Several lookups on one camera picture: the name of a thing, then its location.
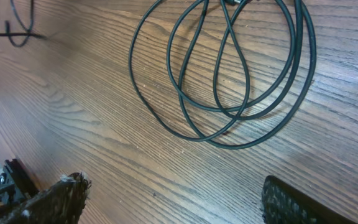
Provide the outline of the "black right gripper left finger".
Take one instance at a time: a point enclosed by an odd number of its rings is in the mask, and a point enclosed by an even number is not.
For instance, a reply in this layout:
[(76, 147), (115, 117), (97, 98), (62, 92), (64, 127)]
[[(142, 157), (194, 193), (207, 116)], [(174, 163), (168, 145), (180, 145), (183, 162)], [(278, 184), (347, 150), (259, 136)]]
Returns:
[(77, 224), (90, 187), (83, 172), (63, 175), (49, 189), (0, 212), (0, 224)]

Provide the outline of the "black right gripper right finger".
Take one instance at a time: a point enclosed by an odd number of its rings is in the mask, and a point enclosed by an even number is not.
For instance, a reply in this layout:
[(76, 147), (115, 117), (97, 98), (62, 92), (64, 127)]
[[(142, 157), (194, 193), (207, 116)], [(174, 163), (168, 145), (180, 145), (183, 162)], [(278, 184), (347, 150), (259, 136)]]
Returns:
[(356, 224), (273, 175), (265, 178), (261, 204), (266, 224)]

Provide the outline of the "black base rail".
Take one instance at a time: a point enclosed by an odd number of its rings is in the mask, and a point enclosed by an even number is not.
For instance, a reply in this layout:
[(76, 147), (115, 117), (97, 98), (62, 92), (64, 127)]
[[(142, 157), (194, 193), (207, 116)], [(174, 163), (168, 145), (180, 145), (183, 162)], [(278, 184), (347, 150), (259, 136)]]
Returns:
[(0, 175), (0, 202), (14, 205), (31, 199), (39, 193), (25, 166), (18, 159), (5, 160)]

